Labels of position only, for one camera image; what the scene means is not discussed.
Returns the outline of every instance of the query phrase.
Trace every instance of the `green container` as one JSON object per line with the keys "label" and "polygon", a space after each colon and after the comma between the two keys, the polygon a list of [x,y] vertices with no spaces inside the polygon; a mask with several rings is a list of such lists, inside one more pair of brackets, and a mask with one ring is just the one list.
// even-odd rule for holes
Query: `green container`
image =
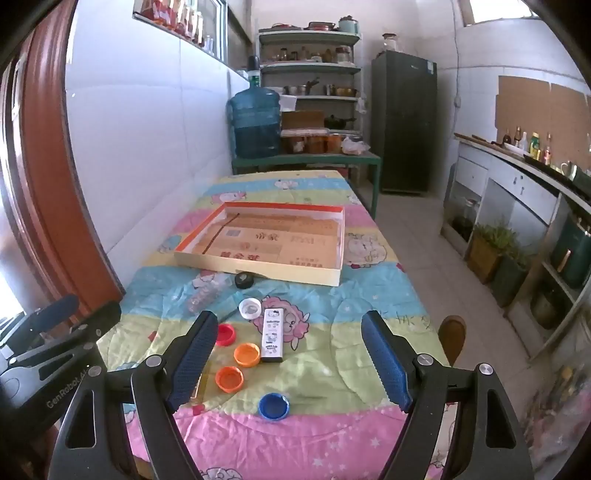
{"label": "green container", "polygon": [[581,219],[569,216],[550,262],[570,288],[580,288],[591,266],[591,232]]}
{"label": "green container", "polygon": [[503,255],[491,284],[492,296],[499,307],[506,307],[513,301],[526,276],[527,270],[508,255]]}

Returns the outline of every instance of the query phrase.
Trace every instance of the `cardboard on wall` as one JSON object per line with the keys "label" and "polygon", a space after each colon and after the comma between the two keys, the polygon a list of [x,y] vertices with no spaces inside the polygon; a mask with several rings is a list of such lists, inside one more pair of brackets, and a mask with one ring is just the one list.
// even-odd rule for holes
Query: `cardboard on wall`
{"label": "cardboard on wall", "polygon": [[591,103],[584,94],[540,80],[499,76],[497,142],[502,141],[507,130],[513,138],[518,125],[527,132],[528,139],[536,132],[542,148],[547,134],[552,134],[553,164],[559,166],[570,160],[584,170],[591,168],[587,139],[591,133]]}

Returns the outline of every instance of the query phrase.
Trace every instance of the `plastic bag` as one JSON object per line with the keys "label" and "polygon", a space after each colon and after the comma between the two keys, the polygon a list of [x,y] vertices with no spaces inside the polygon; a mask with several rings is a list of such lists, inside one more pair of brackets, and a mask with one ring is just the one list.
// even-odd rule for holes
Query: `plastic bag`
{"label": "plastic bag", "polygon": [[343,140],[343,153],[347,155],[361,155],[369,150],[369,145],[365,142],[354,142],[350,137]]}

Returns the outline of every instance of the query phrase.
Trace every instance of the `refrigerator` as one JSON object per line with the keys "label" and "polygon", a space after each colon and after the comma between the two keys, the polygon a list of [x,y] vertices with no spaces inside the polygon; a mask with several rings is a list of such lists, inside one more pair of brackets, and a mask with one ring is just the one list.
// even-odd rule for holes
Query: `refrigerator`
{"label": "refrigerator", "polygon": [[371,89],[371,151],[384,159],[380,190],[427,192],[435,142],[437,64],[384,51],[372,62]]}

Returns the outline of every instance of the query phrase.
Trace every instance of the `condiment bottle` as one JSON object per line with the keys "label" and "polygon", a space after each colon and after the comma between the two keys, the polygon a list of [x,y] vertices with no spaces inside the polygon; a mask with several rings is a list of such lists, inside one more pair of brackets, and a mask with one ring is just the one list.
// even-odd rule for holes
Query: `condiment bottle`
{"label": "condiment bottle", "polygon": [[505,132],[505,136],[503,137],[503,143],[507,143],[509,145],[513,144],[513,142],[511,141],[511,136],[509,135],[509,129],[507,129],[507,131]]}
{"label": "condiment bottle", "polygon": [[531,134],[530,155],[534,160],[540,159],[540,136],[536,132]]}
{"label": "condiment bottle", "polygon": [[544,149],[544,154],[542,155],[542,162],[544,165],[550,165],[552,162],[552,150],[551,150],[551,143],[552,143],[552,135],[548,133],[548,137],[546,139],[546,148]]}
{"label": "condiment bottle", "polygon": [[525,150],[526,152],[530,149],[529,144],[527,143],[527,132],[523,132],[523,135],[521,137],[521,141],[519,142],[519,145],[517,145],[520,149]]}
{"label": "condiment bottle", "polygon": [[515,136],[513,138],[513,146],[519,147],[520,141],[521,141],[521,127],[517,127],[517,130],[515,130]]}

